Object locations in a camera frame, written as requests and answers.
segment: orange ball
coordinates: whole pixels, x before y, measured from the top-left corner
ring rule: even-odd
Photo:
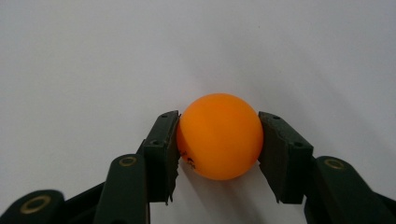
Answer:
[[[262,124],[256,111],[227,93],[199,98],[181,115],[177,146],[199,175],[215,180],[244,174],[262,151]]]

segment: ping pong ball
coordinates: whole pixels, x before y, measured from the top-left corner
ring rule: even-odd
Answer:
[[[227,180],[244,174],[262,151],[262,124],[244,100],[227,93],[203,96],[177,125],[180,156],[204,177]]]

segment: metal screw head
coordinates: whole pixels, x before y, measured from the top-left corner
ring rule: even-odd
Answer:
[[[136,157],[124,157],[120,159],[120,166],[133,166],[137,162]]]
[[[324,163],[335,170],[344,170],[346,168],[341,161],[335,159],[327,159]]]
[[[24,203],[20,211],[22,214],[29,215],[40,211],[41,209],[45,208],[49,203],[49,195],[39,195]]]

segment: white surface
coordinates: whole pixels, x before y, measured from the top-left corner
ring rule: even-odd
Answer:
[[[163,112],[225,91],[279,115],[396,199],[394,1],[3,1],[0,211],[68,199],[134,153]],[[181,164],[151,223],[305,223],[255,166],[215,182]]]

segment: white background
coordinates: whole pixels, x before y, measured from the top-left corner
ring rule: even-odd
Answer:
[[[211,92],[277,114],[396,199],[395,1],[2,1],[0,212],[66,199],[135,153],[157,116]],[[231,181],[181,162],[151,223],[305,223],[258,166]]]

